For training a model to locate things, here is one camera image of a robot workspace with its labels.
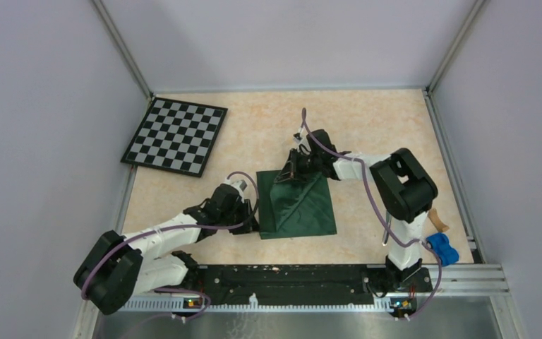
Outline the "dark green cloth napkin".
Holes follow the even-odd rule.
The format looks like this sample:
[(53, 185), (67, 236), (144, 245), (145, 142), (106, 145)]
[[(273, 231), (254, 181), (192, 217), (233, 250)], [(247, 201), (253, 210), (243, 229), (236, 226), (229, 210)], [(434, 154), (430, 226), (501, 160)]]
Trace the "dark green cloth napkin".
[(321, 174), (276, 183), (279, 171), (256, 173), (259, 235), (263, 240), (337, 234), (330, 188)]

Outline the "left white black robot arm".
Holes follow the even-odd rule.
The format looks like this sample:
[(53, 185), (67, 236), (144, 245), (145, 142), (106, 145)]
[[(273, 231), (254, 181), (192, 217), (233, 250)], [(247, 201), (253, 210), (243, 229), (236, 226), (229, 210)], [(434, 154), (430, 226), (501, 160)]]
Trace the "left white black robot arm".
[(193, 290), (198, 264), (181, 247), (220, 230), (247, 231), (255, 222), (255, 205), (244, 196), (247, 186), (243, 179), (226, 179), (211, 197), (166, 222), (134, 233), (103, 233), (73, 276), (81, 297), (110, 315), (160, 287)]

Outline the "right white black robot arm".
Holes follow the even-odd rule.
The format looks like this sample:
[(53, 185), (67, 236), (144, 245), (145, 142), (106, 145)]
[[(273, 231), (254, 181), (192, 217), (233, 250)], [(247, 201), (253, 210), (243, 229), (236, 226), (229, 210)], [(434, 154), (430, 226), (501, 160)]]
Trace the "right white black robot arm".
[(336, 181), (355, 179), (365, 189), (375, 184), (387, 212), (385, 231), (393, 241), (386, 257), (387, 285), (404, 291), (414, 282), (422, 263), (423, 224), (438, 196), (438, 188), (407, 148), (389, 155), (339, 152), (328, 133), (318, 129), (304, 136), (294, 134), (296, 147), (289, 151), (275, 183), (303, 183), (314, 174)]

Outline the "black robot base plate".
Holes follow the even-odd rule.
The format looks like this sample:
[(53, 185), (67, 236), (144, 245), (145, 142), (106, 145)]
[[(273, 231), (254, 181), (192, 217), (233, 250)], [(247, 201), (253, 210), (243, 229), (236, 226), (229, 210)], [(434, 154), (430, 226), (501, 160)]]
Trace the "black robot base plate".
[(384, 265), (208, 265), (188, 279), (188, 287), (205, 293), (215, 306), (370, 305), (379, 297), (431, 292), (427, 268), (397, 282)]

